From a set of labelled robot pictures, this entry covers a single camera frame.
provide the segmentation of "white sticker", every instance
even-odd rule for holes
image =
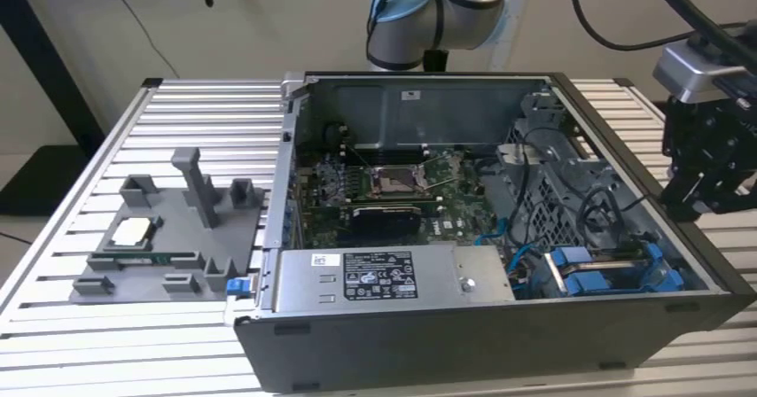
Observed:
[[[340,253],[313,253],[309,265],[312,267],[339,267],[340,263]]]
[[[401,100],[420,100],[420,90],[401,91]]]

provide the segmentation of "white wall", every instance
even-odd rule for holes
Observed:
[[[277,78],[287,70],[361,70],[368,0],[128,0],[181,78]],[[607,38],[644,41],[687,29],[660,0],[582,0]],[[694,0],[721,21],[754,16],[753,0]],[[120,0],[29,0],[100,121],[110,125],[141,80],[170,76]],[[456,51],[449,70],[486,70],[491,48]],[[652,98],[659,50],[594,43],[568,0],[527,0],[507,68],[630,78]]]
[[[757,18],[757,0],[691,0],[718,22]],[[642,43],[690,30],[662,0],[580,0],[588,22],[614,43]],[[626,77],[656,100],[667,94],[651,78],[662,49],[611,51],[591,40],[570,0],[527,0],[507,67],[560,71],[574,78]]]
[[[181,78],[364,70],[369,0],[126,0]],[[92,109],[112,124],[148,76],[169,77],[120,0],[29,0]],[[490,51],[451,58],[484,70]]]
[[[73,144],[73,137],[0,28],[0,155],[33,153],[44,144]]]

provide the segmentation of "black stand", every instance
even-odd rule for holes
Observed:
[[[0,191],[0,214],[50,215],[104,136],[26,0],[0,0],[0,25],[77,142],[34,152]]]

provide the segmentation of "screw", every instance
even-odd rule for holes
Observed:
[[[751,103],[749,103],[749,101],[743,97],[735,99],[735,105],[745,111],[749,111],[751,109]]]
[[[472,287],[475,286],[475,282],[468,277],[460,277],[460,288],[463,292],[472,291]]]

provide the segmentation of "motherboard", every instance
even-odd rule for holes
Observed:
[[[472,245],[496,230],[479,180],[494,155],[476,159],[459,146],[392,153],[345,149],[297,169],[305,247]]]

